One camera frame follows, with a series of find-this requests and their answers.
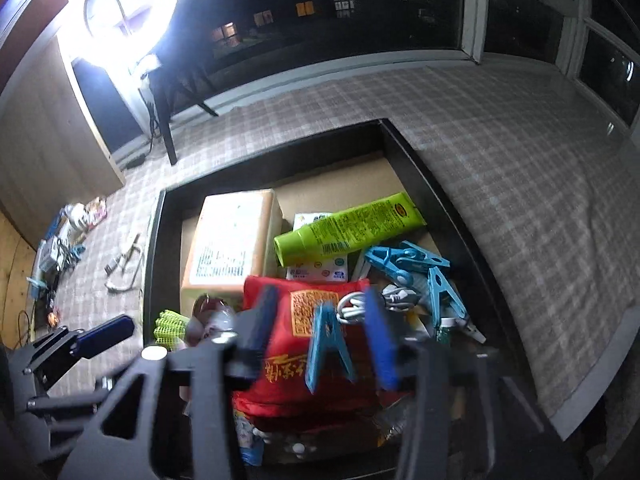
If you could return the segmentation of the black storage tray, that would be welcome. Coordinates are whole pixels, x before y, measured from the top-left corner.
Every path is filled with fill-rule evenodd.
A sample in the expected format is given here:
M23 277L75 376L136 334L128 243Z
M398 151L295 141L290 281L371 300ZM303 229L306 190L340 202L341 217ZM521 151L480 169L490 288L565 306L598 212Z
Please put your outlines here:
M142 375L149 478L517 479L546 431L506 298L386 119L160 192L143 339L188 278L232 329Z

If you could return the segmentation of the blue clothespin pair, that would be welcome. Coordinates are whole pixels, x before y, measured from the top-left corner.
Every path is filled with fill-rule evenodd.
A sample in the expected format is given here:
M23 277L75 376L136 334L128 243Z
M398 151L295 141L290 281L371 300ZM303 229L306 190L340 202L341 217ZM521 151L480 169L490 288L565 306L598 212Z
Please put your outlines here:
M446 278L445 269L450 262L416 244L404 240L398 247L373 246L363 253L364 260L382 272L396 285L396 292L387 296L399 296L406 292L411 298L386 299L390 308L405 309L405 304L421 306L428 312L427 333L445 341L453 330L458 330L478 344L486 337L476 328L468 310Z

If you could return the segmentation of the black table leg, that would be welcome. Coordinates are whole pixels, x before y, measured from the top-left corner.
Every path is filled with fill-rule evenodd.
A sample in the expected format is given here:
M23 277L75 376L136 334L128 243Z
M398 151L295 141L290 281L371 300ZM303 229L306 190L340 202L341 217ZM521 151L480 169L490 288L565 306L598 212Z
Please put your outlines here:
M168 66L161 65L148 73L149 87L154 100L155 117L160 136L162 137L165 150L171 166L176 166L178 156L172 137L170 121L174 114L175 95L180 93L185 96L193 105L212 117L218 117L216 110L209 107L204 100L200 99L196 93L183 84L176 71Z

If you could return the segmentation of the green tube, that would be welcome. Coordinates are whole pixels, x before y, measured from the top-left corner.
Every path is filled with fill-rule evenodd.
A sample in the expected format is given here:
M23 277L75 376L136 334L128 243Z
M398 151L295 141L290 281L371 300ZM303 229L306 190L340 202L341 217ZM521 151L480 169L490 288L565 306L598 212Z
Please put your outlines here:
M295 266L358 252L426 226L405 193L374 200L314 220L274 238L281 266Z

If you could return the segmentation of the tan cardboard box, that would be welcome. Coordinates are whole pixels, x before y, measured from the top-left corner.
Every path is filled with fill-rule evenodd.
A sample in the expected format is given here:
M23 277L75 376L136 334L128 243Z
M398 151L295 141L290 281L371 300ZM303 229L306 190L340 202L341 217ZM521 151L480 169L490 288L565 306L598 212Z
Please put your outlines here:
M239 301L249 276L276 275L274 238L281 228L272 188L207 196L186 259L182 299L209 294Z

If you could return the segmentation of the red fabric pouch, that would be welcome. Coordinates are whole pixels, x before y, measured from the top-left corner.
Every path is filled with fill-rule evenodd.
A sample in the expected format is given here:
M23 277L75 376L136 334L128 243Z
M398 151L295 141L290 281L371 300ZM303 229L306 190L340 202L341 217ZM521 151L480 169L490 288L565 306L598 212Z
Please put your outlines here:
M234 408L263 432L306 431L348 422L355 416L371 415L401 398L376 384L366 334L359 325L343 328L349 355L358 380L350 382L340 361L328 356L318 387L310 392L305 384L314 308L323 301L336 304L350 292L363 292L370 282L310 284L250 276L244 282L243 309L255 307L262 289L273 286L279 293L262 374L248 390L233 397Z

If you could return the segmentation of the blue plastic clothespin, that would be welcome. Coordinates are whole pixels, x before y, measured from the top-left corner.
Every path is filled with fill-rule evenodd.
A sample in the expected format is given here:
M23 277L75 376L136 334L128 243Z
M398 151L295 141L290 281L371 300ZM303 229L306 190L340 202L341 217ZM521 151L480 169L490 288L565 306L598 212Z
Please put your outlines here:
M311 325L305 372L305 384L310 393L315 393L317 390L322 367L328 354L335 354L345 377L350 382L356 382L356 368L350 357L335 307L325 301L314 309L314 320Z

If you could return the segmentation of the checkered tablecloth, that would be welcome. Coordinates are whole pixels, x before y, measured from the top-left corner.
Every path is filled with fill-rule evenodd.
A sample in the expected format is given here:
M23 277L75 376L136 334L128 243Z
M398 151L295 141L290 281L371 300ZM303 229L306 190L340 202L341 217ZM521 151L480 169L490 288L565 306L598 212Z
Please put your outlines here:
M104 264L163 188L320 131L387 118L460 212L506 297L539 401L554 415L639 302L639 185L596 110L544 77L471 66L388 70L238 106L184 128L179 161L154 156L107 201L56 305L70 327L139 316Z

